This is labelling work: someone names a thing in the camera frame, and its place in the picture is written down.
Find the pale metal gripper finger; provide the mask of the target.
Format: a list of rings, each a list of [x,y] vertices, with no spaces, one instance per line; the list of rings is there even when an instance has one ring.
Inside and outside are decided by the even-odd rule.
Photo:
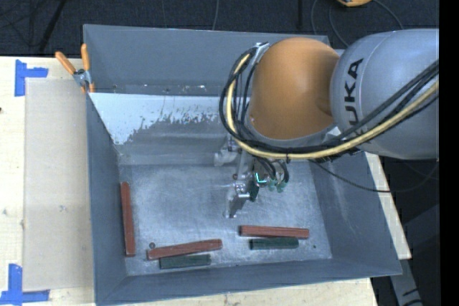
[[[228,198],[228,217],[235,218],[237,212],[243,208],[245,202],[249,199],[250,194],[248,192],[231,193]]]
[[[227,192],[224,216],[236,217],[237,212],[243,208],[248,199],[249,193],[245,183],[235,182],[231,184]]]

